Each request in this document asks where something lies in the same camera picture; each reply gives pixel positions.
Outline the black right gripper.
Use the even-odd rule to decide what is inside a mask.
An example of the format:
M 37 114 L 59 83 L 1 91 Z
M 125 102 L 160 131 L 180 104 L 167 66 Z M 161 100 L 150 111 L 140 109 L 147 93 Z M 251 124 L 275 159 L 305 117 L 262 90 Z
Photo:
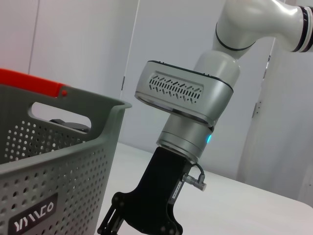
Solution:
M 99 235 L 116 235 L 125 221 L 146 235 L 180 235 L 182 226 L 174 217 L 174 204 L 190 171 L 186 158 L 158 147 L 137 187 L 117 192 L 97 229 Z

